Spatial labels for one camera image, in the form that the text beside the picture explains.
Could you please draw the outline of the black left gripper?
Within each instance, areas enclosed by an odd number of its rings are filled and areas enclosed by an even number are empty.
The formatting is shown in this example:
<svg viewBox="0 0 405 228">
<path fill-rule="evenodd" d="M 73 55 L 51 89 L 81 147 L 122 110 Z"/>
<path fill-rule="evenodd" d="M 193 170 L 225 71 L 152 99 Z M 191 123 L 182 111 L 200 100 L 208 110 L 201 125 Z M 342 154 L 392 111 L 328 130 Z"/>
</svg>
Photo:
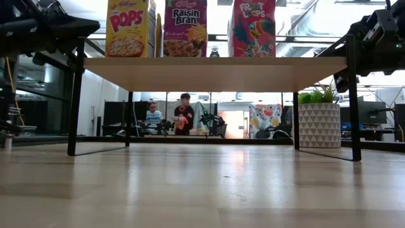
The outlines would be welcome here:
<svg viewBox="0 0 405 228">
<path fill-rule="evenodd" d="M 0 57 L 65 53 L 98 29 L 96 20 L 69 16 L 58 0 L 0 0 Z"/>
</svg>

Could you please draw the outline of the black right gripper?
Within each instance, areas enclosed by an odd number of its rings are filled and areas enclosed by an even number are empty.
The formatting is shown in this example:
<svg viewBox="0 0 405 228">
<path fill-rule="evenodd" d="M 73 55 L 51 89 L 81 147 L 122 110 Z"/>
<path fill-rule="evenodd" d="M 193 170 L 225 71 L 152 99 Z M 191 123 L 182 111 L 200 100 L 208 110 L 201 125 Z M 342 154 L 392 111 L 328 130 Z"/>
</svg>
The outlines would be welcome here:
<svg viewBox="0 0 405 228">
<path fill-rule="evenodd" d="M 378 9 L 353 23 L 348 31 L 356 43 L 356 73 L 390 75 L 405 70 L 405 6 Z M 338 93 L 349 89 L 347 68 L 333 75 Z"/>
</svg>

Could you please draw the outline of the yellow Corn Pops cereal box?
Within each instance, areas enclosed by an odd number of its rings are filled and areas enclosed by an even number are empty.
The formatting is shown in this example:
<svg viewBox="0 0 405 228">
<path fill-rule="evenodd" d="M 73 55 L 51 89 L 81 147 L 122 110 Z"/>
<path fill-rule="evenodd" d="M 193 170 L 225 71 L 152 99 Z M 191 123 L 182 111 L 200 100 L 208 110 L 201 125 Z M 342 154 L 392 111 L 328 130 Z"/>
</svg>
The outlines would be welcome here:
<svg viewBox="0 0 405 228">
<path fill-rule="evenodd" d="M 156 17 L 156 32 L 155 32 L 155 57 L 160 58 L 163 55 L 163 27 L 161 15 L 158 13 Z"/>
<path fill-rule="evenodd" d="M 155 56 L 154 0 L 109 0 L 106 19 L 107 57 Z"/>
</svg>

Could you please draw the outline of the red Froot Loops cereal box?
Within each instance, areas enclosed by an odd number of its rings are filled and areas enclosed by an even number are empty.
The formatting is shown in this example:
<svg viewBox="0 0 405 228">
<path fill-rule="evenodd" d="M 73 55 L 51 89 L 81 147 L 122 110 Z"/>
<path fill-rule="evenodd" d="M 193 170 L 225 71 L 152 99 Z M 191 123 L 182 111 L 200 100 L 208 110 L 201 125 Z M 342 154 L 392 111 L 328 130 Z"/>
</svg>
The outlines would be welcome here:
<svg viewBox="0 0 405 228">
<path fill-rule="evenodd" d="M 234 0 L 228 21 L 230 57 L 276 56 L 276 0 Z"/>
</svg>

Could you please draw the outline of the purple Raisin Bran cereal box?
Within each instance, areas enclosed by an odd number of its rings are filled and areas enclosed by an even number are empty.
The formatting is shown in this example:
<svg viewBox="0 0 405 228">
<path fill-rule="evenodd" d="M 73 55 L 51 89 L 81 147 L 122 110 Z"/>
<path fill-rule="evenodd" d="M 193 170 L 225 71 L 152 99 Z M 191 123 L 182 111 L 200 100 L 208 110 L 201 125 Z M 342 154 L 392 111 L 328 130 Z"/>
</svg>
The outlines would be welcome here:
<svg viewBox="0 0 405 228">
<path fill-rule="evenodd" d="M 205 57 L 207 0 L 165 0 L 165 57 Z"/>
</svg>

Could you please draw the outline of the wooden shelf with black legs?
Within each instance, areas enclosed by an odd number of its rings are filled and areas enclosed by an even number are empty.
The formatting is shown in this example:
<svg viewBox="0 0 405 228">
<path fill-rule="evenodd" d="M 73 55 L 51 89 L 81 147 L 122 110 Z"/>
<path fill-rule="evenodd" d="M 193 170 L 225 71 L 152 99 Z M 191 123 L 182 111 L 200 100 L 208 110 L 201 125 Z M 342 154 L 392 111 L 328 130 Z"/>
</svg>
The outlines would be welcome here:
<svg viewBox="0 0 405 228">
<path fill-rule="evenodd" d="M 164 92 L 291 92 L 294 107 L 294 147 L 299 146 L 298 93 L 316 82 L 346 70 L 349 77 L 351 114 L 350 161 L 359 162 L 358 96 L 356 85 L 356 43 L 345 35 L 314 58 L 86 58 L 87 38 L 77 41 L 74 59 L 69 156 L 75 156 L 82 77 L 86 70 L 128 91 L 128 101 L 139 91 Z"/>
</svg>

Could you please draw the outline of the black computer monitor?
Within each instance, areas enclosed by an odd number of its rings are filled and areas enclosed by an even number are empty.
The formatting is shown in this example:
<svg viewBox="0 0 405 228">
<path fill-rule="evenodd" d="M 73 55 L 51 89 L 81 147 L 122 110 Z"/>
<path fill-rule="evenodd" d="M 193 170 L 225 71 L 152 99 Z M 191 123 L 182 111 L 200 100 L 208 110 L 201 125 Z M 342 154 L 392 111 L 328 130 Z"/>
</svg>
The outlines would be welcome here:
<svg viewBox="0 0 405 228">
<path fill-rule="evenodd" d="M 141 136 L 141 121 L 146 120 L 149 110 L 147 101 L 133 102 L 131 111 L 131 136 Z M 106 101 L 104 104 L 104 120 L 101 126 L 103 136 L 115 136 L 120 130 L 127 129 L 128 103 Z"/>
<path fill-rule="evenodd" d="M 361 124 L 386 124 L 387 111 L 384 102 L 358 101 L 359 122 Z"/>
</svg>

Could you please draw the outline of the green plant in patterned pot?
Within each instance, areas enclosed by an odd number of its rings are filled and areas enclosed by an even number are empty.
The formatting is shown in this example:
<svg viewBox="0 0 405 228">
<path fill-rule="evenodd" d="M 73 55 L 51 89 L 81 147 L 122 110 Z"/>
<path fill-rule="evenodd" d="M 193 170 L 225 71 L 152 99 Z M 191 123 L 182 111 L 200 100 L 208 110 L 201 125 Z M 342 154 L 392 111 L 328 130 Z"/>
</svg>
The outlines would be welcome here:
<svg viewBox="0 0 405 228">
<path fill-rule="evenodd" d="M 335 83 L 298 95 L 299 145 L 303 148 L 341 147 L 340 105 Z"/>
</svg>

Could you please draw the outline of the black office chair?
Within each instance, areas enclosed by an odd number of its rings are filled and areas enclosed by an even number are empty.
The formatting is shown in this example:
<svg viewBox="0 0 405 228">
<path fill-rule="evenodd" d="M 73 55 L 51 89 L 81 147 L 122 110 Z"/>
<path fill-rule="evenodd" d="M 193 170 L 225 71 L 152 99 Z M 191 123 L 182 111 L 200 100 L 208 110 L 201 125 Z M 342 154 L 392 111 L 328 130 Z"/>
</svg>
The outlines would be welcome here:
<svg viewBox="0 0 405 228">
<path fill-rule="evenodd" d="M 291 129 L 286 126 L 268 127 L 255 133 L 256 139 L 287 139 L 290 138 Z"/>
</svg>

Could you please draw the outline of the colourful floral cloth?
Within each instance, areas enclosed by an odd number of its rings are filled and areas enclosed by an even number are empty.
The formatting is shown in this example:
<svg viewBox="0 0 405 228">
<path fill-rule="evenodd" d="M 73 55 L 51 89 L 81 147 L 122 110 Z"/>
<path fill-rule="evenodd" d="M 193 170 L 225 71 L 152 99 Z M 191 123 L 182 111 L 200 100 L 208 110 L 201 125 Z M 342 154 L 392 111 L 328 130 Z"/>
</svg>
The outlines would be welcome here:
<svg viewBox="0 0 405 228">
<path fill-rule="evenodd" d="M 280 104 L 250 104 L 249 133 L 251 139 L 272 139 L 281 123 Z"/>
</svg>

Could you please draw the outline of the person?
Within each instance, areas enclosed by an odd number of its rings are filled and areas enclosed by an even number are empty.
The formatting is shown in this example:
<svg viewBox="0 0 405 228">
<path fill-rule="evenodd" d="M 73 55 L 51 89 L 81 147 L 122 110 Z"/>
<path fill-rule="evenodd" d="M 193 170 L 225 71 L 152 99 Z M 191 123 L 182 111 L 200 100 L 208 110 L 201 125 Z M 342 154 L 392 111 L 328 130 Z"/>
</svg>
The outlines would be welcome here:
<svg viewBox="0 0 405 228">
<path fill-rule="evenodd" d="M 155 102 L 150 102 L 148 110 L 146 112 L 146 125 L 151 127 L 157 127 L 163 119 L 162 113 L 157 110 Z"/>
<path fill-rule="evenodd" d="M 175 108 L 173 121 L 175 134 L 188 136 L 194 124 L 194 109 L 190 105 L 190 94 L 183 93 L 180 96 L 180 105 Z"/>
</svg>

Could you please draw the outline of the pale orange board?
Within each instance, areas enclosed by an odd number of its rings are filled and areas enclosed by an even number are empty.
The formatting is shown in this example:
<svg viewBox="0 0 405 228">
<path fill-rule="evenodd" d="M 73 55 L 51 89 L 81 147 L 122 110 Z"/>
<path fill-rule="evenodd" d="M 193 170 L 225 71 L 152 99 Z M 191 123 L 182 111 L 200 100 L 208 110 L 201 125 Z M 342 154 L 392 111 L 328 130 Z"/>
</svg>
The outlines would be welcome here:
<svg viewBox="0 0 405 228">
<path fill-rule="evenodd" d="M 242 139 L 244 136 L 244 112 L 243 111 L 219 111 L 219 116 L 224 119 L 227 128 L 225 138 Z"/>
</svg>

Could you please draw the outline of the grey hanging cloth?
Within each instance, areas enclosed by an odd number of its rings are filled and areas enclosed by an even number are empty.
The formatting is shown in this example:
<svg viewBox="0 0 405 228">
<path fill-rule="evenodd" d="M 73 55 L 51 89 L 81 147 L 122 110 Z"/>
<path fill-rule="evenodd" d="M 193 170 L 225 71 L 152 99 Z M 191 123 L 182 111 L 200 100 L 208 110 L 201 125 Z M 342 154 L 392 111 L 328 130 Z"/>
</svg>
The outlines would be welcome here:
<svg viewBox="0 0 405 228">
<path fill-rule="evenodd" d="M 205 128 L 205 125 L 202 122 L 200 122 L 201 115 L 207 110 L 205 104 L 201 102 L 192 103 L 192 108 L 194 110 L 193 128 L 194 129 Z"/>
</svg>

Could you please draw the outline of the black aluminium rig frame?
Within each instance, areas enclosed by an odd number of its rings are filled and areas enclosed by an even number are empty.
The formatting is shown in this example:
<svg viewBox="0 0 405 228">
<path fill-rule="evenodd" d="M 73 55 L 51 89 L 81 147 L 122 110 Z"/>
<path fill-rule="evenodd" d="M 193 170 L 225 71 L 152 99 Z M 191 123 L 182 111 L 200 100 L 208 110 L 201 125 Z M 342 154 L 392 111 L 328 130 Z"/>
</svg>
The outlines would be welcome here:
<svg viewBox="0 0 405 228">
<path fill-rule="evenodd" d="M 35 146 L 41 144 L 67 143 L 68 136 L 37 136 L 16 137 L 13 139 L 14 146 Z M 91 137 L 78 136 L 78 143 L 125 143 L 124 137 Z M 231 144 L 231 145 L 284 145 L 293 146 L 292 139 L 225 139 L 217 137 L 186 136 L 186 137 L 131 137 L 131 143 L 167 143 L 167 144 Z M 405 153 L 403 142 L 362 141 L 362 149 L 390 151 Z"/>
</svg>

